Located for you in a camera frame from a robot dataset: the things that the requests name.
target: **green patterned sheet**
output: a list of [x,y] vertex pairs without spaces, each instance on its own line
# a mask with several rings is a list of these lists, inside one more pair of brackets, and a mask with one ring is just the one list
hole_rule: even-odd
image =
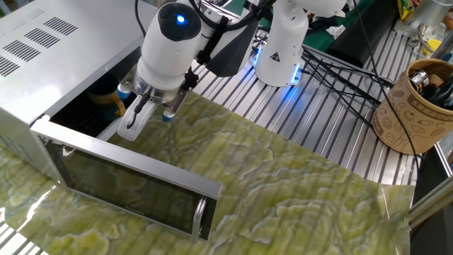
[[109,142],[222,183],[208,242],[77,195],[2,148],[0,221],[51,255],[409,254],[413,187],[363,179],[193,93],[173,122],[160,116],[136,142]]

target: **warning label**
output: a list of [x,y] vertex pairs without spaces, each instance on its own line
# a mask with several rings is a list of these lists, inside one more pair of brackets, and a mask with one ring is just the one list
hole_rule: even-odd
[[274,55],[270,56],[271,59],[280,62],[280,57],[278,56],[278,52],[274,53]]

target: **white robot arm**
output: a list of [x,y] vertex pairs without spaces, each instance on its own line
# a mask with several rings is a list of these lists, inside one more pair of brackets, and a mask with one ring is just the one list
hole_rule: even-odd
[[[209,9],[201,11],[195,0],[164,4],[148,28],[137,64],[134,88],[137,99],[122,119],[118,134],[127,140],[137,139],[159,105],[165,108],[164,119],[172,118],[190,87],[196,85],[190,66],[196,59],[219,77],[237,74],[245,65],[260,20],[260,12],[275,0],[250,0],[241,21],[232,23]],[[278,0],[274,4],[273,28],[261,53],[271,62],[258,60],[256,73],[286,75],[288,80],[300,61],[302,41],[308,29],[304,9],[333,16],[346,0]],[[274,51],[280,61],[272,59]]]
[[309,28],[305,10],[328,18],[345,4],[346,0],[278,0],[268,41],[253,61],[256,76],[271,86],[297,85],[304,65],[302,43]]

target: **silver toaster oven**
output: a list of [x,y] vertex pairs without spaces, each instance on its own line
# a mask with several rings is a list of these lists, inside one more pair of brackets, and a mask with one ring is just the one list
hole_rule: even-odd
[[[139,2],[143,24],[156,11]],[[142,41],[130,0],[36,0],[2,18],[0,146],[73,191],[207,240],[220,183],[107,142],[119,119],[80,126],[67,110],[105,74],[125,77]],[[141,183],[139,200],[104,181],[112,171]]]

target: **oven glass window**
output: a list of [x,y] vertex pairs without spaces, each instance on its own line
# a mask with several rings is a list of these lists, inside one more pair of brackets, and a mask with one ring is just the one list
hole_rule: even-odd
[[68,187],[192,232],[201,195],[52,140],[44,143]]

